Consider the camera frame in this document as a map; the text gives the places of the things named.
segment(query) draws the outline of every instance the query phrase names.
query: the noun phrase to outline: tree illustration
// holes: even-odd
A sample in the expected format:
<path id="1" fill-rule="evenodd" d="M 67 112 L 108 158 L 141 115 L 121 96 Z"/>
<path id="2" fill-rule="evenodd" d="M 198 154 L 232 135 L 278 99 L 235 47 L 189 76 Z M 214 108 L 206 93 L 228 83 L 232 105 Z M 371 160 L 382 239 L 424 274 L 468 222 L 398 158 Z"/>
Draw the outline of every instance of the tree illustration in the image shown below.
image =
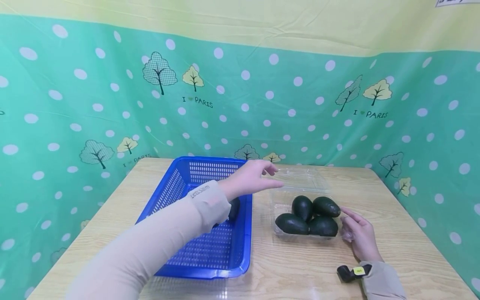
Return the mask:
<path id="1" fill-rule="evenodd" d="M 197 91 L 198 86 L 204 85 L 203 79 L 200 77 L 198 71 L 193 66 L 190 66 L 190 68 L 185 72 L 182 80 L 186 84 L 193 85 L 193 89 L 195 90 L 195 92 Z"/>
<path id="2" fill-rule="evenodd" d="M 388 155 L 383 157 L 379 163 L 382 167 L 388 170 L 387 175 L 391 175 L 392 177 L 398 178 L 400 173 L 402 173 L 401 165 L 403 161 L 403 152 L 398 152 L 397 154 Z"/>
<path id="3" fill-rule="evenodd" d="M 105 169 L 103 162 L 111 159 L 114 153 L 112 148 L 105 146 L 103 143 L 88 140 L 80 153 L 80 159 L 86 164 L 95 165 L 99 163 Z"/>
<path id="4" fill-rule="evenodd" d="M 269 155 L 265 156 L 263 159 L 269 160 L 272 163 L 277 163 L 282 160 L 280 157 L 278 157 L 278 155 L 275 152 L 270 153 Z"/>
<path id="5" fill-rule="evenodd" d="M 410 195 L 411 178 L 406 177 L 400 179 L 398 181 L 398 186 L 400 187 L 400 190 L 396 194 L 398 195 L 402 193 L 405 197 L 408 197 L 408 195 Z"/>
<path id="6" fill-rule="evenodd" d="M 349 87 L 345 88 L 345 90 L 343 90 L 343 92 L 338 95 L 335 103 L 342 106 L 342 109 L 340 111 L 343 111 L 345 104 L 355 100 L 359 96 L 361 79 L 362 75 L 357 77 L 357 79 L 355 79 L 355 81 Z"/>
<path id="7" fill-rule="evenodd" d="M 363 96 L 368 99 L 373 99 L 372 106 L 375 105 L 376 100 L 387 100 L 392 97 L 390 85 L 386 79 L 382 79 L 363 92 Z"/>
<path id="8" fill-rule="evenodd" d="M 144 79 L 153 85 L 159 85 L 162 95 L 164 95 L 163 87 L 166 85 L 172 85 L 177 83 L 177 75 L 172 70 L 168 61 L 162 58 L 162 55 L 158 52 L 153 52 L 152 56 L 145 64 Z"/>
<path id="9" fill-rule="evenodd" d="M 252 147 L 250 144 L 246 144 L 242 148 L 238 149 L 235 152 L 235 157 L 238 159 L 245 159 L 245 160 L 250 160 L 250 159 L 259 159 L 260 155 L 255 151 L 255 148 Z"/>
<path id="10" fill-rule="evenodd" d="M 120 145 L 117 147 L 117 152 L 130 152 L 132 154 L 132 149 L 138 146 L 138 142 L 132 140 L 129 137 L 124 137 Z"/>

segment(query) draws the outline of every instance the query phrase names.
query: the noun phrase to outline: white polka dot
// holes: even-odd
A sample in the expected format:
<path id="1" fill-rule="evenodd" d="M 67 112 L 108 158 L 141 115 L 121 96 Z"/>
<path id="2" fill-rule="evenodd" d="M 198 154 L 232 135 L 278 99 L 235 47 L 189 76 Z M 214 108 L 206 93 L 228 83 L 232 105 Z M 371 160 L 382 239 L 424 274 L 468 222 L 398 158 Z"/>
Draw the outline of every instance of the white polka dot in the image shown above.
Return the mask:
<path id="1" fill-rule="evenodd" d="M 458 172 L 462 175 L 468 174 L 470 172 L 470 165 L 467 163 L 461 164 L 458 168 Z"/>
<path id="2" fill-rule="evenodd" d="M 301 86 L 303 83 L 303 79 L 300 76 L 297 76 L 293 79 L 294 86 Z"/>
<path id="3" fill-rule="evenodd" d="M 249 80 L 250 79 L 250 72 L 248 72 L 247 70 L 243 70 L 241 72 L 241 77 L 243 80 Z"/>
<path id="4" fill-rule="evenodd" d="M 53 100 L 57 100 L 57 101 L 60 101 L 63 99 L 63 96 L 62 94 L 60 94 L 59 91 L 55 91 L 55 90 L 49 90 L 48 91 L 48 95 L 50 96 L 50 98 L 52 98 Z"/>
<path id="5" fill-rule="evenodd" d="M 447 82 L 447 76 L 445 75 L 440 75 L 437 78 L 435 78 L 435 80 L 433 81 L 433 83 L 435 83 L 436 85 L 442 85 L 446 82 Z"/>
<path id="6" fill-rule="evenodd" d="M 222 48 L 215 48 L 215 50 L 213 50 L 213 55 L 215 56 L 215 58 L 217 59 L 220 59 L 223 57 L 223 50 Z"/>
<path id="7" fill-rule="evenodd" d="M 424 218 L 419 218 L 417 221 L 418 221 L 420 227 L 422 227 L 422 228 L 427 227 L 427 221 L 425 221 Z"/>
<path id="8" fill-rule="evenodd" d="M 460 245 L 462 243 L 462 238 L 456 232 L 450 233 L 450 240 L 453 244 Z"/>
<path id="9" fill-rule="evenodd" d="M 24 120 L 29 124 L 34 124 L 38 121 L 38 117 L 34 114 L 26 114 Z"/>
<path id="10" fill-rule="evenodd" d="M 335 69 L 335 61 L 334 60 L 327 61 L 327 63 L 325 64 L 325 70 L 330 72 L 333 69 Z"/>
<path id="11" fill-rule="evenodd" d="M 420 108 L 417 110 L 417 115 L 419 117 L 425 117 L 428 114 L 428 110 L 426 108 Z"/>
<path id="12" fill-rule="evenodd" d="M 430 170 L 435 171 L 438 168 L 438 163 L 436 161 L 431 161 L 428 167 L 430 168 Z"/>
<path id="13" fill-rule="evenodd" d="M 28 203 L 25 203 L 25 202 L 19 203 L 17 204 L 16 211 L 17 213 L 22 213 L 25 210 L 27 210 L 27 208 L 28 208 Z"/>
<path id="14" fill-rule="evenodd" d="M 154 98 L 159 99 L 159 98 L 160 98 L 160 93 L 159 93 L 158 91 L 156 91 L 156 90 L 153 90 L 153 91 L 152 91 L 152 96 L 153 96 Z"/>
<path id="15" fill-rule="evenodd" d="M 168 49 L 175 50 L 175 42 L 172 39 L 166 40 L 165 45 L 167 45 Z"/>
<path id="16" fill-rule="evenodd" d="M 6 145 L 6 146 L 3 147 L 3 152 L 6 155 L 14 155 L 15 153 L 18 152 L 18 147 L 17 147 L 17 145 L 13 145 L 13 144 Z"/>
<path id="17" fill-rule="evenodd" d="M 315 104 L 316 105 L 322 105 L 324 103 L 325 99 L 323 97 L 318 97 L 315 99 Z"/>
<path id="18" fill-rule="evenodd" d="M 265 93 L 265 98 L 267 98 L 268 100 L 272 100 L 273 97 L 274 97 L 273 91 L 267 91 L 267 92 Z"/>
<path id="19" fill-rule="evenodd" d="M 70 239 L 70 233 L 65 233 L 63 237 L 61 237 L 62 241 L 68 241 Z"/>
<path id="20" fill-rule="evenodd" d="M 45 176 L 45 173 L 43 173 L 42 171 L 37 171 L 37 172 L 33 173 L 32 178 L 34 180 L 41 180 L 41 179 L 44 178 L 44 176 Z"/>
<path id="21" fill-rule="evenodd" d="M 117 40 L 117 42 L 121 43 L 121 36 L 116 30 L 113 32 L 113 36 Z"/>
<path id="22" fill-rule="evenodd" d="M 28 60 L 36 60 L 38 58 L 36 52 L 33 49 L 27 47 L 21 47 L 20 54 Z"/>
<path id="23" fill-rule="evenodd" d="M 65 27 L 63 27 L 62 25 L 58 25 L 58 24 L 53 25 L 52 31 L 56 36 L 60 38 L 68 37 L 67 29 L 65 29 Z"/>
<path id="24" fill-rule="evenodd" d="M 87 79 L 87 72 L 85 72 L 85 71 L 82 70 L 82 69 L 75 69 L 75 70 L 73 70 L 73 74 L 74 74 L 75 77 L 77 77 L 78 79 L 81 79 L 81 80 Z"/>
<path id="25" fill-rule="evenodd" d="M 388 84 L 392 84 L 395 81 L 395 78 L 393 76 L 387 76 L 385 80 L 387 80 Z"/>
<path id="26" fill-rule="evenodd" d="M 70 166 L 67 168 L 67 172 L 69 173 L 75 173 L 76 171 L 78 171 L 78 168 L 76 166 Z"/>
<path id="27" fill-rule="evenodd" d="M 432 57 L 430 56 L 429 58 L 427 58 L 427 59 L 423 62 L 423 64 L 421 64 L 421 67 L 422 67 L 422 68 L 427 67 L 428 64 L 429 64 L 431 61 L 432 61 Z"/>
<path id="28" fill-rule="evenodd" d="M 47 220 L 47 221 L 44 221 L 42 223 L 42 225 L 40 225 L 40 228 L 42 228 L 43 230 L 47 229 L 48 227 L 50 227 L 50 225 L 52 225 L 52 221 L 50 220 Z"/>
<path id="29" fill-rule="evenodd" d="M 105 51 L 103 51 L 103 49 L 100 49 L 100 48 L 96 48 L 95 49 L 95 54 L 98 56 L 98 58 L 100 59 L 104 59 L 105 58 Z"/>
<path id="30" fill-rule="evenodd" d="M 442 204 L 444 202 L 444 196 L 442 194 L 436 194 L 434 199 L 438 204 Z"/>
<path id="31" fill-rule="evenodd" d="M 448 104 L 448 109 L 449 110 L 454 110 L 458 106 L 458 100 L 453 100 Z"/>
<path id="32" fill-rule="evenodd" d="M 216 86 L 216 92 L 219 93 L 220 95 L 225 93 L 225 88 L 222 87 L 221 85 Z"/>

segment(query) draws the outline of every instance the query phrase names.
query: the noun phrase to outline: blue mesh basket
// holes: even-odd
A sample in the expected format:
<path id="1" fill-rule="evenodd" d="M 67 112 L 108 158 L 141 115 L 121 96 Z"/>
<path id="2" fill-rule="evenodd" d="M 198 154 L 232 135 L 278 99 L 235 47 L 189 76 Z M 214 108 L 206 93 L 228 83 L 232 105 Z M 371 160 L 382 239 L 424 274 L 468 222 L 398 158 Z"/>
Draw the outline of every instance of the blue mesh basket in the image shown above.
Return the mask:
<path id="1" fill-rule="evenodd" d="M 178 157 L 168 168 L 137 223 L 185 197 L 197 186 L 228 177 L 245 162 L 218 157 Z M 235 221 L 227 220 L 210 233 L 191 240 L 155 275 L 215 279 L 244 274 L 250 265 L 252 195 L 239 198 L 240 210 Z"/>

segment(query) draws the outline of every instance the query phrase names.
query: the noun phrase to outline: yellow tree illustration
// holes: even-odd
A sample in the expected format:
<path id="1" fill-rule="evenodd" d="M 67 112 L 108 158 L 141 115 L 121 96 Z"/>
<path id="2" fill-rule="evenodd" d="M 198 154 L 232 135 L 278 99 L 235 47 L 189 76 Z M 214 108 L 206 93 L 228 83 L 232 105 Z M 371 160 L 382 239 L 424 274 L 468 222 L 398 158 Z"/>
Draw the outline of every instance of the yellow tree illustration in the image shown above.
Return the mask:
<path id="1" fill-rule="evenodd" d="M 390 85 L 386 79 L 382 79 L 363 92 L 363 96 L 368 99 L 373 99 L 372 106 L 375 105 L 376 100 L 387 100 L 392 97 Z"/>
<path id="2" fill-rule="evenodd" d="M 263 159 L 269 160 L 272 163 L 277 163 L 282 160 L 275 152 L 270 153 L 269 155 L 265 156 Z"/>
<path id="3" fill-rule="evenodd" d="M 198 71 L 193 66 L 190 66 L 190 68 L 185 72 L 182 80 L 186 84 L 193 85 L 193 89 L 195 90 L 195 92 L 197 91 L 197 87 L 204 85 L 203 79 L 200 77 Z"/>
<path id="4" fill-rule="evenodd" d="M 137 141 L 132 140 L 129 137 L 124 137 L 120 145 L 117 147 L 118 152 L 130 152 L 132 154 L 132 149 L 138 146 Z"/>

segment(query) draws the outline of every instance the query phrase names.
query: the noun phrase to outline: avocado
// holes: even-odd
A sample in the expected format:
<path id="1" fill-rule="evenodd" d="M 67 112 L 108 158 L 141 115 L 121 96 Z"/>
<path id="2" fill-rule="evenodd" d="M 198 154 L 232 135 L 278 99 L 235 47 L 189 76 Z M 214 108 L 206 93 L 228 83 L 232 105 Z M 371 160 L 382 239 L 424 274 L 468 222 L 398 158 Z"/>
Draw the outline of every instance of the avocado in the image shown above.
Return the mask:
<path id="1" fill-rule="evenodd" d="M 313 201 L 313 212 L 320 216 L 336 218 L 340 215 L 340 207 L 332 199 L 321 196 Z"/>
<path id="2" fill-rule="evenodd" d="M 322 237 L 335 237 L 338 224 L 329 216 L 318 216 L 308 223 L 310 234 Z"/>
<path id="3" fill-rule="evenodd" d="M 305 222 L 300 217 L 297 217 L 294 214 L 279 215 L 275 220 L 275 224 L 283 232 L 288 234 L 301 234 L 301 235 L 308 234 L 307 222 Z"/>
<path id="4" fill-rule="evenodd" d="M 312 201 L 306 196 L 297 196 L 292 202 L 292 214 L 308 222 L 313 215 Z"/>

